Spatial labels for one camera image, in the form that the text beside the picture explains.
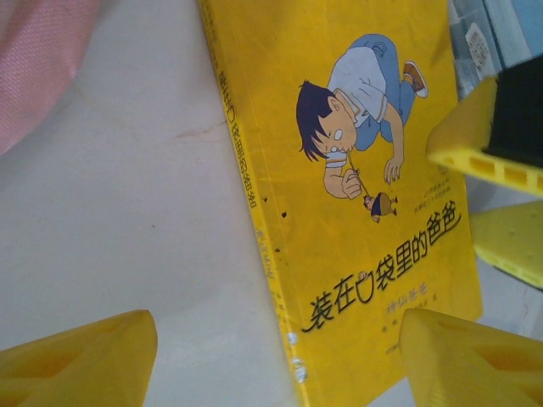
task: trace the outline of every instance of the book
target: book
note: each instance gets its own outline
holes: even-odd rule
[[[447,4],[199,6],[300,404],[366,405],[405,375],[406,309],[482,313],[464,179],[425,158]]]

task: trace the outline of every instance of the black object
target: black object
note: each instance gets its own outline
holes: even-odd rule
[[[494,119],[485,152],[543,168],[543,56],[498,75]]]

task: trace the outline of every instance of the string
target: string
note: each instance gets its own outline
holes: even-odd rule
[[[367,190],[366,186],[364,185],[364,182],[362,182],[361,178],[360,178],[360,171],[357,170],[355,168],[355,166],[353,165],[353,160],[351,159],[350,157],[350,152],[347,153],[347,159],[349,160],[349,165],[350,165],[350,168],[355,172],[356,174],[356,178],[358,179],[358,181],[360,182],[360,185],[362,187],[362,189],[364,190],[364,192],[366,193],[366,195],[368,197],[371,197],[372,195],[370,195],[370,192]]]

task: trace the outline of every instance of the pink fabric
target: pink fabric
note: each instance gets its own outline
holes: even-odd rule
[[[0,31],[0,154],[45,118],[74,78],[99,3],[7,1],[16,5]]]

